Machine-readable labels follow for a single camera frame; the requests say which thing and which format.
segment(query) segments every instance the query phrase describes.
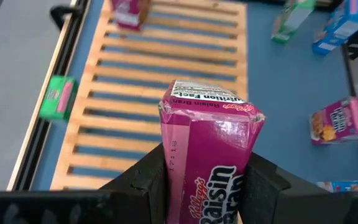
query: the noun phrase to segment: cereal box image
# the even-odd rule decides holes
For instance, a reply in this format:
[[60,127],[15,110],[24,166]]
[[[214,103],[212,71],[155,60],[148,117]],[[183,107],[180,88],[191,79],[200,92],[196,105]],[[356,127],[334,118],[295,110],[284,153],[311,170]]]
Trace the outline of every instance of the cereal box image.
[[140,30],[149,13],[150,0],[111,0],[114,18],[122,28]]
[[166,224],[237,223],[264,115],[220,86],[187,80],[174,81],[159,108],[170,187]]
[[358,0],[343,0],[316,34],[313,51],[328,54],[358,31]]
[[310,127],[315,144],[358,139],[358,98],[346,98],[315,112]]

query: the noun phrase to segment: product packaging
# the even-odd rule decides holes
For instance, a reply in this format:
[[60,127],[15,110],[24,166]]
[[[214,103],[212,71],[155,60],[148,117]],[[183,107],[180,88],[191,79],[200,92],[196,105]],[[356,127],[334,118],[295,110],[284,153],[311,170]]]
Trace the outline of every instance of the product packaging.
[[329,192],[358,192],[358,181],[317,182]]
[[323,31],[317,33],[313,51],[328,54],[358,31],[358,0],[343,0],[329,15]]
[[315,144],[358,139],[358,98],[348,97],[315,112],[310,127]]
[[70,118],[78,84],[74,78],[53,76],[41,104],[39,116],[49,121],[65,121]]
[[287,0],[274,22],[272,40],[286,43],[313,12],[315,2],[316,0]]
[[160,118],[170,183],[166,224],[236,223],[264,115],[220,86],[176,80]]
[[122,28],[140,30],[149,13],[150,0],[111,0],[114,20]]

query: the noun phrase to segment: green snack box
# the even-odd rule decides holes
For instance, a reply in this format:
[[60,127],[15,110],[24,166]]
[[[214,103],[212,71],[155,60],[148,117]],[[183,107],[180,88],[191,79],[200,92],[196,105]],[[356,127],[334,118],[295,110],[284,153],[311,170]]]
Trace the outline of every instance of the green snack box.
[[287,0],[274,22],[272,40],[285,44],[313,12],[316,0]]
[[67,122],[77,90],[78,84],[74,78],[53,76],[41,104],[40,118]]

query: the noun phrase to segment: pink cereal box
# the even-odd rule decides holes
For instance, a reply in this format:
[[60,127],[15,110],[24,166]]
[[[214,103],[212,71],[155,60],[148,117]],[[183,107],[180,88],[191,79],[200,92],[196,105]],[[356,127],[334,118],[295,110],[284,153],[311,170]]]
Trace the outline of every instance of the pink cereal box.
[[358,139],[358,98],[348,97],[315,112],[310,127],[314,144]]
[[140,30],[149,13],[150,0],[111,0],[114,19],[122,28]]
[[264,115],[220,86],[187,80],[175,80],[159,108],[170,183],[166,224],[237,223]]

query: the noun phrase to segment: black metal frame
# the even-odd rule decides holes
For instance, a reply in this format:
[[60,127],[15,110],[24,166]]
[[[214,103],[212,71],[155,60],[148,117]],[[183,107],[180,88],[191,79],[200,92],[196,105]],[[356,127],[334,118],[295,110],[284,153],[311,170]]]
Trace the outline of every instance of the black metal frame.
[[[52,18],[58,22],[62,21],[63,12],[74,12],[52,70],[52,75],[64,75],[68,69],[87,3],[88,0],[78,0],[76,5],[70,8],[71,10],[62,10],[67,9],[66,6],[51,9]],[[57,26],[61,29],[63,24],[57,23]],[[48,121],[37,117],[12,190],[30,190],[49,126]]]
[[[53,74],[63,75],[68,69],[68,63],[74,50],[73,47],[75,45],[76,37],[80,32],[80,24],[82,20],[85,19],[83,18],[83,16],[88,1],[91,0],[78,0],[74,9],[67,9],[67,7],[65,6],[53,7],[51,9],[51,16],[59,28],[61,28],[63,25],[62,15],[64,13],[74,13],[73,19],[68,25],[68,30],[62,43],[61,51],[59,52],[59,55],[57,57],[55,67],[53,69]],[[259,1],[266,2],[268,4],[281,5],[285,2],[285,0],[250,1]],[[316,8],[320,11],[332,11],[339,5],[340,2],[341,0],[333,0],[331,4],[318,2]],[[351,94],[355,95],[352,73],[349,66],[349,57],[347,56],[347,50],[345,45],[342,46],[342,54],[344,56],[343,58],[346,64],[349,88],[351,90]],[[48,121],[37,118],[12,190],[30,190],[31,183],[36,172],[36,167],[41,156],[42,148],[47,137],[46,135],[49,126],[50,124]]]

